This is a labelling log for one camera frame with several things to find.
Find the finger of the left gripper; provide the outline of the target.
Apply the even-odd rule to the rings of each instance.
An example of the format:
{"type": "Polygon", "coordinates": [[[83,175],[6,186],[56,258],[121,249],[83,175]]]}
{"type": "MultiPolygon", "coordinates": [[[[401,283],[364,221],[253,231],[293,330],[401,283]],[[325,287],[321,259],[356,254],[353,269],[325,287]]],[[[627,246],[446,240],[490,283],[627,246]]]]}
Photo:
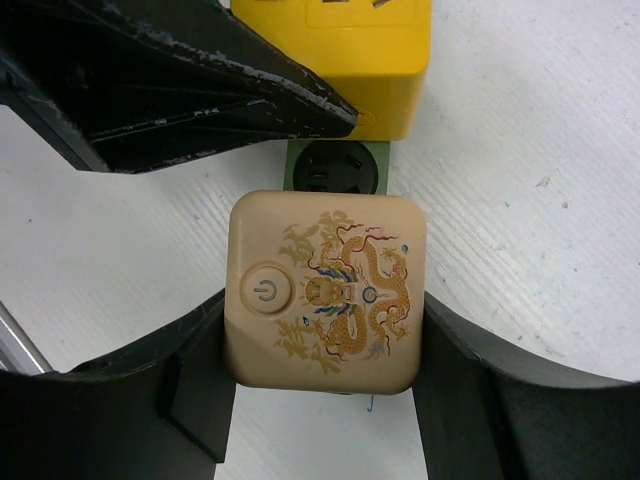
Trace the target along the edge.
{"type": "Polygon", "coordinates": [[[358,119],[217,1],[5,1],[1,102],[74,168],[121,174],[358,119]]]}

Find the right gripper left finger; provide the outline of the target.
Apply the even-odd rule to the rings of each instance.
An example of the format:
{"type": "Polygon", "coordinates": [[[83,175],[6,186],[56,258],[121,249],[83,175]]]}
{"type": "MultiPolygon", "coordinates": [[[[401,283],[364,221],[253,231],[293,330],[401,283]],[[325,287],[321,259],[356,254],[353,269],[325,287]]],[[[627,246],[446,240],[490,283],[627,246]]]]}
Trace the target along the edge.
{"type": "Polygon", "coordinates": [[[1,369],[5,479],[211,479],[236,384],[224,296],[70,371],[1,369]]]}

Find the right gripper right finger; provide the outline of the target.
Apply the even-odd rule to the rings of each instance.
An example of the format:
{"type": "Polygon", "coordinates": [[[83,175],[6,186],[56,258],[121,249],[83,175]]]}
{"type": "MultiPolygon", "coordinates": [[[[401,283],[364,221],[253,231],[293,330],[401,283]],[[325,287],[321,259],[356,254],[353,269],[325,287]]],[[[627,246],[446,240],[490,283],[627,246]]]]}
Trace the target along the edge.
{"type": "Polygon", "coordinates": [[[636,479],[639,385],[543,358],[424,297],[413,383],[431,479],[636,479]]]}

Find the beige cube adapter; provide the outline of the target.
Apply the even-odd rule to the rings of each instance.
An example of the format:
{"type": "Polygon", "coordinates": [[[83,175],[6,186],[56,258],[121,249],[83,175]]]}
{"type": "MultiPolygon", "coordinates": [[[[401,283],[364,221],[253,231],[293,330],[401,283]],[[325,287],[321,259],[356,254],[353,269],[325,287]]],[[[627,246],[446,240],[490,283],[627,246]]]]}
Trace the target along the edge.
{"type": "Polygon", "coordinates": [[[421,358],[427,222],[398,196],[255,191],[229,219],[225,360],[246,387],[393,395],[421,358]]]}

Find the green power strip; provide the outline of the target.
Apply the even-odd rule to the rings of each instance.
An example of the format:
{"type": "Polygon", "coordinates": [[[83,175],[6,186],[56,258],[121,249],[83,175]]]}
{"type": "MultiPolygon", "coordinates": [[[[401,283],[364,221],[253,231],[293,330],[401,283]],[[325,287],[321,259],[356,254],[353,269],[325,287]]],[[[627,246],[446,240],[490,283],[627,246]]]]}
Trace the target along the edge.
{"type": "Polygon", "coordinates": [[[390,142],[291,140],[283,189],[385,195],[390,157],[390,142]]]}

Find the yellow cube adapter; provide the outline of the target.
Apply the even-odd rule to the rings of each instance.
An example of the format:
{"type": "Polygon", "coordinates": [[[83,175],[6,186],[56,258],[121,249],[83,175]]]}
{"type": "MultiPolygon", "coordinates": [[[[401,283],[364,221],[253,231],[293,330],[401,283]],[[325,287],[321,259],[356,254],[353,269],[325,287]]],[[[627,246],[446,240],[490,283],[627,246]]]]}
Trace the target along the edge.
{"type": "Polygon", "coordinates": [[[357,109],[350,139],[408,136],[430,60],[431,1],[246,0],[230,7],[357,109]]]}

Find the aluminium frame rail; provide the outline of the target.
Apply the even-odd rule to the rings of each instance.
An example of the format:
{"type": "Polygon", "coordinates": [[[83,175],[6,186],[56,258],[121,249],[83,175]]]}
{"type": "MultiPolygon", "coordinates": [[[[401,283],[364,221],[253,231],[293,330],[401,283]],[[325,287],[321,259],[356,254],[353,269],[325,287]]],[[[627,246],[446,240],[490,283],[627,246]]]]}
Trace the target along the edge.
{"type": "Polygon", "coordinates": [[[3,303],[0,303],[0,321],[2,370],[28,376],[41,375],[53,370],[3,303]]]}

